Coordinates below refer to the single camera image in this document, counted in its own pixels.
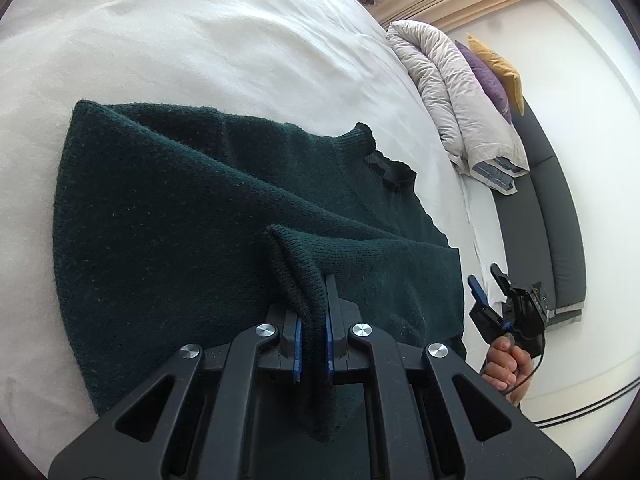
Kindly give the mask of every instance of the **metal screw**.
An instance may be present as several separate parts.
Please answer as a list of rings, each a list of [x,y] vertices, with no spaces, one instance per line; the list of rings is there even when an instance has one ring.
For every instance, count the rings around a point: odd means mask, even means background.
[[[366,323],[356,323],[351,329],[351,331],[358,337],[366,337],[368,335],[371,335],[372,330],[373,329],[371,328],[371,325],[368,325]]]
[[[434,357],[446,357],[449,353],[449,349],[442,343],[431,343],[427,350]]]
[[[180,348],[180,355],[183,359],[193,359],[200,353],[198,345],[185,345]]]
[[[260,337],[269,337],[276,333],[276,327],[270,325],[269,323],[262,323],[255,327],[255,333],[257,333]]]

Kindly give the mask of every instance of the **white duvet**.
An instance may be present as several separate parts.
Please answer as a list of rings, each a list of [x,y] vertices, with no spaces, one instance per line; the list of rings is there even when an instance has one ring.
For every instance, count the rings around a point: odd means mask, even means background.
[[[453,170],[385,31],[355,0],[15,0],[0,20],[0,80],[0,418],[42,471],[95,420],[51,255],[79,99],[214,106],[329,136],[367,123],[386,156],[417,171],[463,275],[492,283],[489,264],[505,265],[490,190]],[[486,346],[468,323],[465,344],[479,367]]]
[[[453,41],[433,25],[412,20],[391,23],[386,38],[420,92],[456,169],[503,194],[515,193],[514,177],[529,171],[522,141],[484,94]]]

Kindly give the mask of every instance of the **knit fabric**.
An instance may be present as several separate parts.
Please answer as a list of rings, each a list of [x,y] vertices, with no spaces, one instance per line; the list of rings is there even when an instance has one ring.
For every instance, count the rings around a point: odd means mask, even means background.
[[[322,276],[398,341],[463,352],[458,250],[365,124],[318,137],[214,108],[80,101],[60,161],[62,319],[99,415],[180,346],[210,348],[285,301],[303,323],[300,421],[319,440],[356,399],[324,384]]]

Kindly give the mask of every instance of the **sofa cushion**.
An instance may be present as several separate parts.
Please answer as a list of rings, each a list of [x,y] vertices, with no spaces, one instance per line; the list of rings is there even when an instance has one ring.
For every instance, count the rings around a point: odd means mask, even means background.
[[[509,278],[513,285],[520,287],[542,282],[546,304],[553,310],[556,308],[554,274],[536,190],[528,174],[518,177],[516,184],[518,192],[512,195],[494,191]]]
[[[536,165],[530,176],[545,221],[556,286],[556,307],[583,301],[587,281],[582,235],[574,200],[558,158],[552,156]]]
[[[529,161],[530,168],[535,168],[549,157],[556,156],[554,149],[546,138],[542,126],[540,126],[536,116],[529,107],[529,103],[524,101],[524,115],[512,113],[511,117],[513,118],[513,127],[519,134],[520,139],[522,139],[524,150],[527,152],[527,160]]]

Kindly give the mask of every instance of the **human hand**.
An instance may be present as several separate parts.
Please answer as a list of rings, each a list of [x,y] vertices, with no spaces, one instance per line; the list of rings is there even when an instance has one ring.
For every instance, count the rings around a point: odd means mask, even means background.
[[[503,392],[522,384],[533,372],[533,361],[529,353],[519,346],[511,345],[505,336],[500,336],[486,353],[486,365],[480,372],[482,378]],[[531,381],[507,394],[506,399],[517,406],[527,393]]]

